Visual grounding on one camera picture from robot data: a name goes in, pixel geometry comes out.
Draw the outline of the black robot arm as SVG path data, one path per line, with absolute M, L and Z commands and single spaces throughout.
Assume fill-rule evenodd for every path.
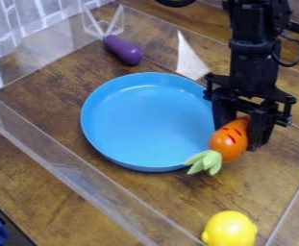
M 283 40 L 295 40 L 288 0 L 224 0 L 233 37 L 230 74 L 208 74 L 205 99 L 213 102 L 216 127 L 230 123 L 240 112 L 251 116 L 249 149 L 269 142 L 275 127 L 292 123 L 293 95 L 277 87 L 280 68 L 295 62 L 281 60 Z

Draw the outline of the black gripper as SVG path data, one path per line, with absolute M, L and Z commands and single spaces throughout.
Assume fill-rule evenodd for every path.
M 237 118 L 239 111 L 249 114 L 249 150 L 259 150 L 269 142 L 276 124 L 284 127 L 292 124 L 296 97 L 276 86 L 256 91 L 241 90 L 230 85 L 230 77 L 225 75 L 209 73 L 205 79 L 204 98 L 213 102 L 216 129 Z

